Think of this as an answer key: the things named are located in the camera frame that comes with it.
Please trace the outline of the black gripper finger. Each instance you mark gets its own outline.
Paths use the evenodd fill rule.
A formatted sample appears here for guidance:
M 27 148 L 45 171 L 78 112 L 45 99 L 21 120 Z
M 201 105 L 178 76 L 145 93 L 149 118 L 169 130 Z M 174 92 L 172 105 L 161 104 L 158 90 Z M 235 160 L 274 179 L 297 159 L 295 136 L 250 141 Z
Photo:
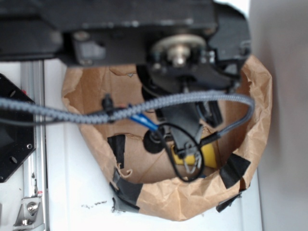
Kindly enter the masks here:
M 180 159 L 184 159 L 188 155 L 194 155 L 199 151 L 197 144 L 199 144 L 202 135 L 201 127 L 191 131 L 172 127 L 171 134 L 175 142 L 176 155 Z

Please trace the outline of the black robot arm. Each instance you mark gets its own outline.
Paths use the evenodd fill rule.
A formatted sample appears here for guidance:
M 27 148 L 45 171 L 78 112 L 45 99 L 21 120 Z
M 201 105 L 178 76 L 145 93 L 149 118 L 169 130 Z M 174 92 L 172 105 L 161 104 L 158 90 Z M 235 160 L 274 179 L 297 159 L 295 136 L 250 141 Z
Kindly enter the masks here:
M 246 104 L 247 113 L 215 134 L 208 144 L 248 121 L 254 101 L 234 93 L 250 54 L 245 16 L 212 0 L 3 0 L 0 59 L 3 62 L 57 58 L 69 67 L 135 64 L 142 81 L 153 83 L 154 99 L 111 114 L 76 115 L 1 98 L 4 112 L 46 116 L 50 123 L 106 124 L 149 109 L 185 103 L 209 124 L 202 102 Z

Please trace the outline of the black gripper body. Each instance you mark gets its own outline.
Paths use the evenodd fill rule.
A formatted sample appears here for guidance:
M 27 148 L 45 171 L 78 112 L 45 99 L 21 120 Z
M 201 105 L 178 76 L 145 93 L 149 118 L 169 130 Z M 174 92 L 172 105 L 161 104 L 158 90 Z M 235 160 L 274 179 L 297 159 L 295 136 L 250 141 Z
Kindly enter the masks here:
M 157 108 L 155 113 L 160 124 L 156 130 L 151 130 L 152 134 L 159 130 L 162 135 L 200 135 L 203 129 L 200 120 L 213 128 L 223 121 L 217 101 L 180 103 Z

